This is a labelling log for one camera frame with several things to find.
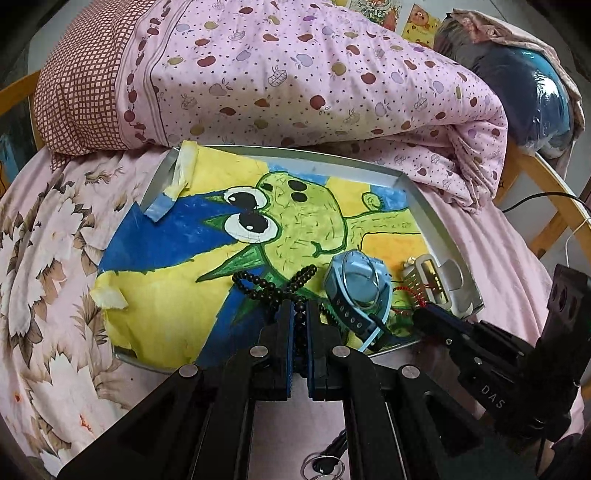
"watch face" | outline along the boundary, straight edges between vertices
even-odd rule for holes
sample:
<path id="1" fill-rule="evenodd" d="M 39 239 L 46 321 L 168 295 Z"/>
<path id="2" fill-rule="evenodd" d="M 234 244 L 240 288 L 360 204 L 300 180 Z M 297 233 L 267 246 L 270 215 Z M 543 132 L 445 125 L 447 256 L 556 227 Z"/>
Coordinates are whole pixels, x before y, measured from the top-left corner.
<path id="1" fill-rule="evenodd" d="M 367 255 L 351 250 L 343 257 L 342 283 L 351 303 L 368 310 L 375 306 L 379 297 L 378 272 Z"/>

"black cable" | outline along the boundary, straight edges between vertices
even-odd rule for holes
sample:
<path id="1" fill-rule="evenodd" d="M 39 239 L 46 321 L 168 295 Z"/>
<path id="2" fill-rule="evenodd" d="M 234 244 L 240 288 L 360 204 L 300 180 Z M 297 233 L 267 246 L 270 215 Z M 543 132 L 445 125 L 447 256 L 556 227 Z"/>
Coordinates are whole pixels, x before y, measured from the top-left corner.
<path id="1" fill-rule="evenodd" d="M 587 213 L 589 213 L 591 215 L 591 208 L 589 208 L 587 206 L 587 204 L 584 202 L 584 200 L 581 200 L 579 197 L 577 197 L 575 195 L 571 195 L 570 193 L 566 193 L 566 192 L 542 192 L 542 193 L 534 193 L 533 195 L 530 195 L 530 196 L 525 197 L 524 199 L 520 200 L 519 202 L 517 202 L 516 204 L 514 204 L 512 207 L 509 207 L 509 208 L 507 208 L 505 210 L 502 210 L 502 212 L 503 213 L 508 213 L 511 210 L 513 210 L 514 208 L 517 208 L 522 203 L 525 203 L 528 200 L 532 200 L 532 199 L 536 199 L 536 198 L 540 198 L 540 197 L 567 197 L 569 199 L 576 200 L 581 205 L 583 205 L 585 207 L 585 209 L 587 210 Z"/>

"metal ring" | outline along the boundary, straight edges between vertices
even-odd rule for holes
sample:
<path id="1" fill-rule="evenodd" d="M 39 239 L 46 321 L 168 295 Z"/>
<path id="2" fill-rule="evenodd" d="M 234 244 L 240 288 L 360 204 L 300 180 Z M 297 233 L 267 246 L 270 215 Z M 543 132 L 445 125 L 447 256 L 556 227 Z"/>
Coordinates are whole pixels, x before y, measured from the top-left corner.
<path id="1" fill-rule="evenodd" d="M 375 285 L 375 298 L 372 300 L 372 302 L 368 306 L 363 306 L 357 300 L 355 300 L 351 296 L 351 294 L 349 293 L 349 289 L 347 288 L 347 276 L 345 275 L 345 260 L 347 260 L 347 257 L 353 252 L 359 252 L 360 254 L 362 254 L 367 259 L 369 266 L 371 267 L 371 269 L 374 272 L 375 283 L 373 283 L 373 282 L 372 283 L 373 283 L 373 285 Z M 343 275 L 342 275 L 343 287 L 345 288 L 345 293 L 351 299 L 351 302 L 353 302 L 355 304 L 355 306 L 361 310 L 369 310 L 371 307 L 373 307 L 378 302 L 378 299 L 379 299 L 379 277 L 378 277 L 378 271 L 375 269 L 374 264 L 371 262 L 371 259 L 366 254 L 364 254 L 361 250 L 351 249 L 348 252 L 346 252 L 345 255 L 343 256 L 343 264 L 341 265 L 341 270 L 343 273 Z"/>
<path id="2" fill-rule="evenodd" d="M 319 475 L 313 476 L 313 477 L 307 477 L 306 473 L 304 472 L 306 470 L 306 467 L 311 464 L 314 460 L 318 460 L 320 458 L 333 458 L 335 460 L 338 461 L 339 465 L 339 473 L 321 473 Z M 311 453 L 309 454 L 306 458 L 304 458 L 304 462 L 301 464 L 301 468 L 300 468 L 300 475 L 304 480 L 319 480 L 320 478 L 324 477 L 324 476 L 332 476 L 332 480 L 340 480 L 340 478 L 342 478 L 343 474 L 345 473 L 345 464 L 343 463 L 343 461 L 338 458 L 335 457 L 334 455 L 319 455 L 318 453 Z"/>

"pink bedsheet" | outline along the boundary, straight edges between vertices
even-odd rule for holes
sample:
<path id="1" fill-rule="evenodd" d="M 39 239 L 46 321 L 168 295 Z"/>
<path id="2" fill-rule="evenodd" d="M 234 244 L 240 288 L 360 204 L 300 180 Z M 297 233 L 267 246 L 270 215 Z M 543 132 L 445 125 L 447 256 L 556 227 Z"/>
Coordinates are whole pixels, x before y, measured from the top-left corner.
<path id="1" fill-rule="evenodd" d="M 165 154 L 97 153 L 51 173 L 43 149 L 0 200 L 0 412 L 25 454 L 52 475 L 164 379 L 113 359 L 88 292 L 103 250 Z M 479 317 L 533 343 L 547 315 L 543 266 L 492 204 L 473 216 L 423 192 L 472 269 L 486 305 Z M 416 361 L 476 413 L 440 350 Z M 296 398 L 258 407 L 252 479 L 299 478 L 303 458 L 342 428 L 340 404 L 313 404 L 303 390 L 298 380 Z M 578 398 L 571 431 L 582 427 Z"/>

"checkered fabric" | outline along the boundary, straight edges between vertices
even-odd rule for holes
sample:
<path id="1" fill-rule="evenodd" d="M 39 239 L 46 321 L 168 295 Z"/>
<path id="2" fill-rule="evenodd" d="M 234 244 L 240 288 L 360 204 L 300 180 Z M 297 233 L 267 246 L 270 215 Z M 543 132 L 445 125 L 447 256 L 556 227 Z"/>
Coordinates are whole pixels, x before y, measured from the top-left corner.
<path id="1" fill-rule="evenodd" d="M 68 27 L 41 71 L 35 118 L 51 168 L 96 150 L 124 150 L 115 79 L 138 18 L 154 0 L 95 0 Z"/>

